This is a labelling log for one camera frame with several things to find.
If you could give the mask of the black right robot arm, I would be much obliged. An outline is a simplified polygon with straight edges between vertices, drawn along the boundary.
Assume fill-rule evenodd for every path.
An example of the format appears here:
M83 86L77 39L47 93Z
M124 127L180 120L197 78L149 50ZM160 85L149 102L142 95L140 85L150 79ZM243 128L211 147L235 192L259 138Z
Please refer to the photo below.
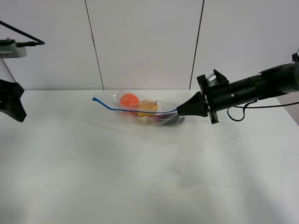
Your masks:
M180 116L209 117L218 123L217 112L234 106L249 106L258 100L275 98L299 90L299 64L279 65L236 82L217 70L197 77L200 91L177 107Z

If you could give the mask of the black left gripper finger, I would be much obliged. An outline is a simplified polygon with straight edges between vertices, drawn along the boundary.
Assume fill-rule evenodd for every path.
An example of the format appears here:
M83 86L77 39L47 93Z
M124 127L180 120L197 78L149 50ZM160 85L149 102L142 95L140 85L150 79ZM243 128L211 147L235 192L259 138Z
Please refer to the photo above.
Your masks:
M23 93L18 83L0 81L0 111L18 122L23 122L27 116L21 104Z

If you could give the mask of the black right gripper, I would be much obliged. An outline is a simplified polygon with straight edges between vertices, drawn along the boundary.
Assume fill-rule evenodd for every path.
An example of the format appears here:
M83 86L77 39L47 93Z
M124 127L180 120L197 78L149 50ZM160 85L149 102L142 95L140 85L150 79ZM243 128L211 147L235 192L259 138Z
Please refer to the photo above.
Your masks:
M207 117L209 115L212 124L219 122L217 112L233 104L234 93L230 90L230 83L223 74L217 70L213 70L213 73L217 75L219 83L209 87L207 77L198 76L197 81L201 92L195 93L189 100L177 107L179 116Z

